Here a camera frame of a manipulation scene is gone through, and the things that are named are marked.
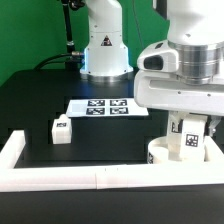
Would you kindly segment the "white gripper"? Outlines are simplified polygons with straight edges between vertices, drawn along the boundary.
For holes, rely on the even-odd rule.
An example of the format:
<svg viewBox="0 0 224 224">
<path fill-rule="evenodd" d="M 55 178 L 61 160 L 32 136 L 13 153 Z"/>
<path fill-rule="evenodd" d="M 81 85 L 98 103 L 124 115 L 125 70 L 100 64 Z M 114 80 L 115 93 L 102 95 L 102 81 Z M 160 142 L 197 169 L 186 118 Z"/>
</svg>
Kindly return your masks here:
<svg viewBox="0 0 224 224">
<path fill-rule="evenodd" d="M 134 99 L 145 108 L 212 115 L 210 137 L 224 116 L 224 85 L 187 85 L 169 73 L 139 71 L 134 80 Z M 182 132 L 184 117 L 184 113 L 173 115 L 173 133 Z"/>
</svg>

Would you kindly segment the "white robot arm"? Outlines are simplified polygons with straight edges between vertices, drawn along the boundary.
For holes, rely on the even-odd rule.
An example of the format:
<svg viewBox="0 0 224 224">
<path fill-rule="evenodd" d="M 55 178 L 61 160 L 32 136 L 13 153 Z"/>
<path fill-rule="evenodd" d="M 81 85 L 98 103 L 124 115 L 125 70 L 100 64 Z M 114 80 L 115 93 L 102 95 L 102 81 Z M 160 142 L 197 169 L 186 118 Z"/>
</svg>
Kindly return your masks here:
<svg viewBox="0 0 224 224">
<path fill-rule="evenodd" d="M 224 118 L 224 0 L 138 0 L 145 44 L 136 61 L 134 98 L 145 108 Z M 86 0 L 89 43 L 80 73 L 114 80 L 131 70 L 117 0 Z"/>
</svg>

